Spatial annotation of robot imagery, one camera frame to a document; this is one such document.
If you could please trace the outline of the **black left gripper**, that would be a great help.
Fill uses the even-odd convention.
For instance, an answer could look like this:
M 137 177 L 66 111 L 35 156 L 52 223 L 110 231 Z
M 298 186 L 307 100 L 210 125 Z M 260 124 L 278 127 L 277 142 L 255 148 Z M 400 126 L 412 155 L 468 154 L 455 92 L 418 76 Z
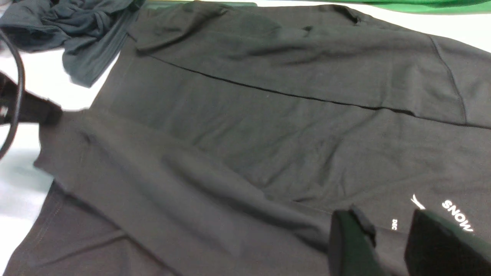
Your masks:
M 17 84 L 7 75 L 0 74 L 0 124 L 10 124 L 14 116 Z M 56 103 L 25 92 L 19 111 L 20 123 L 55 124 L 63 110 Z

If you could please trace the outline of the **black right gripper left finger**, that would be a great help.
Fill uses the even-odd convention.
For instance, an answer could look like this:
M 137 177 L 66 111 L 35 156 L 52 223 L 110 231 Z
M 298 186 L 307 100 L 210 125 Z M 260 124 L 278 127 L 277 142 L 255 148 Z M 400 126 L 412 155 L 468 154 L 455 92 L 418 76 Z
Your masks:
M 359 209 L 331 216 L 328 264 L 332 276 L 383 276 L 376 249 L 376 229 Z

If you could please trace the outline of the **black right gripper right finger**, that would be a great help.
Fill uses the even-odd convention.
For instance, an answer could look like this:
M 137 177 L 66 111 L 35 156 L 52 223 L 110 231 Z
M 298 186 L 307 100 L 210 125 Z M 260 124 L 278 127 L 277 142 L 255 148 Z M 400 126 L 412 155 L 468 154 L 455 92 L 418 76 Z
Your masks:
M 489 276 L 490 243 L 439 215 L 415 210 L 404 259 L 411 276 Z

